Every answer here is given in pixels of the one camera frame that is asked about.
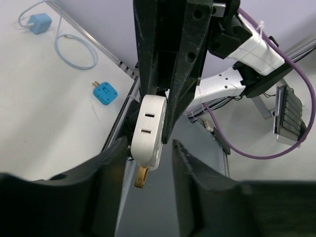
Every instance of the screw hole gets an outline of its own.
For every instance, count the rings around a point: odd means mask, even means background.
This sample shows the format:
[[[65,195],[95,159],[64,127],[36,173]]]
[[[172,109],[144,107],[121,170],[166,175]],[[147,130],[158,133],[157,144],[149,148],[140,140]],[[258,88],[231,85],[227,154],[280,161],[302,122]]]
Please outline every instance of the screw hole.
[[[196,58],[196,55],[195,55],[194,53],[188,53],[187,61],[188,61],[189,63],[193,63],[194,60],[195,60],[195,58]]]
[[[194,13],[193,13],[193,17],[196,19],[196,20],[199,20],[201,19],[203,16],[203,13],[201,10],[196,10]]]

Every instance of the light blue cable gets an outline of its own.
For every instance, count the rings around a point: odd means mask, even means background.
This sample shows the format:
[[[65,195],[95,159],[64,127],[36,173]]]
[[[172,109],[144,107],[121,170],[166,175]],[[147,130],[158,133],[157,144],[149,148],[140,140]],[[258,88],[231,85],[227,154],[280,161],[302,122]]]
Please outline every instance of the light blue cable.
[[[42,0],[38,3],[35,3],[34,5],[30,6],[29,8],[27,8],[26,10],[24,10],[20,15],[19,15],[19,18],[18,18],[18,23],[21,27],[24,27],[24,28],[30,28],[30,27],[33,27],[34,24],[27,24],[27,25],[23,25],[22,22],[21,22],[21,18],[22,16],[28,12],[29,10],[31,10],[32,8],[36,7],[37,5],[43,3],[43,2],[54,2],[56,4],[58,4],[57,1],[55,0]],[[84,41],[83,39],[77,37],[77,36],[74,36],[74,35],[69,35],[69,34],[63,34],[63,35],[59,35],[59,30],[60,30],[60,26],[61,26],[61,20],[62,20],[62,13],[63,11],[61,10],[61,8],[59,8],[60,10],[60,19],[59,19],[59,23],[58,23],[58,28],[57,28],[57,32],[56,32],[56,38],[55,38],[55,42],[54,42],[54,48],[55,48],[55,51],[57,53],[57,55],[65,62],[67,63],[69,66],[73,67],[73,68],[76,68],[76,69],[79,69],[79,70],[89,70],[91,68],[94,68],[97,64],[98,64],[98,54],[97,52],[95,51],[95,49],[89,44],[87,43],[86,41]],[[79,41],[80,43],[82,43],[84,46],[87,47],[87,49],[90,51],[92,57],[93,57],[93,64],[89,67],[82,67],[82,66],[78,66],[76,64],[73,64],[71,63],[70,61],[68,61],[59,51],[59,48],[58,48],[58,40],[61,38],[61,37],[66,37],[68,39],[74,39],[74,40],[77,40]]]

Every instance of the gray panel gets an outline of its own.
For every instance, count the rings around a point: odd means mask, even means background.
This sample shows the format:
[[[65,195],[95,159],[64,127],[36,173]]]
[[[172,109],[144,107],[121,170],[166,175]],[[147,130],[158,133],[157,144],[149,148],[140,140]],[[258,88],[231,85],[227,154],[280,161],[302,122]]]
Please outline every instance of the gray panel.
[[[134,178],[118,223],[117,237],[151,236],[177,237],[178,219],[172,173],[172,140],[180,140],[190,153],[215,170],[222,172],[222,147],[198,122],[191,124],[180,117],[170,141],[164,145],[159,168],[150,171],[143,189],[135,188]]]

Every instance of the blue phone charger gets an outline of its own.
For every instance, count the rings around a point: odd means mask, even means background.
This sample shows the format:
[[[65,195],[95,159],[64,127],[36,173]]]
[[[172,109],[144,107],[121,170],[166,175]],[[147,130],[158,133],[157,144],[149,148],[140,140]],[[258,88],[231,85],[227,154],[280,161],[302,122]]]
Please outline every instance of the blue phone charger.
[[[108,82],[99,84],[97,81],[95,81],[93,85],[95,87],[93,90],[93,95],[103,105],[109,105],[118,96],[118,92]]]

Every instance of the brass plug prong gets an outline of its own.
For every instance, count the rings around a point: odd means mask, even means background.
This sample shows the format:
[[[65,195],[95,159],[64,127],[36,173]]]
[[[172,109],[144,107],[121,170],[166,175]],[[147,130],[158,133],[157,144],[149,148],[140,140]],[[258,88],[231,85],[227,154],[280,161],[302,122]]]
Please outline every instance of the brass plug prong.
[[[145,185],[147,174],[148,174],[148,169],[146,167],[140,166],[137,171],[134,186],[142,189]]]

